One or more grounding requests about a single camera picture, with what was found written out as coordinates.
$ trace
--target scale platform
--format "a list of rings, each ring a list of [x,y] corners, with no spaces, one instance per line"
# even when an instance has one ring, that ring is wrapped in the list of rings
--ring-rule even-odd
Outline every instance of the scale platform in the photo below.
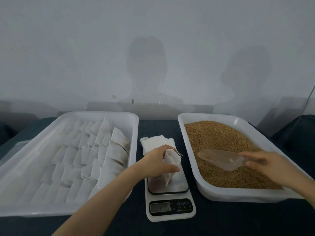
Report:
[[[196,206],[182,166],[165,186],[164,176],[145,179],[146,212],[151,222],[187,219],[196,214]]]

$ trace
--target dark blue tablecloth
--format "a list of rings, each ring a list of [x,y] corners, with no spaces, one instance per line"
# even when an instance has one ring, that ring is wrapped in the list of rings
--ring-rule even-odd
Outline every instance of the dark blue tablecloth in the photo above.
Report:
[[[44,128],[42,123],[41,127],[33,129],[37,131],[36,134]],[[20,135],[18,134],[14,137],[15,141],[27,140],[35,135],[31,132],[28,133],[29,136],[24,136],[26,139],[18,138]],[[129,198],[121,206],[105,235],[315,234],[315,211],[305,200],[289,199],[276,204],[259,204],[215,202],[204,198],[196,188],[177,120],[139,121],[137,161],[142,158],[142,146],[139,139],[144,136],[157,135],[173,138],[178,151],[183,154],[182,166],[195,201],[196,215],[191,219],[150,222],[146,215],[144,181],[142,180],[134,187]],[[0,218],[0,231],[1,235],[51,235],[67,218],[68,216],[4,217]]]

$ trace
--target clear plastic scoop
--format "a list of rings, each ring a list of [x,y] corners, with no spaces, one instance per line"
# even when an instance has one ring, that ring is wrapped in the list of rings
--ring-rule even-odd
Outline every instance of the clear plastic scoop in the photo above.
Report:
[[[235,152],[228,152],[216,149],[202,149],[197,155],[207,162],[216,165],[224,170],[236,170],[240,166],[244,166],[247,161],[255,161],[259,163],[266,163],[263,159],[255,159],[238,155]]]

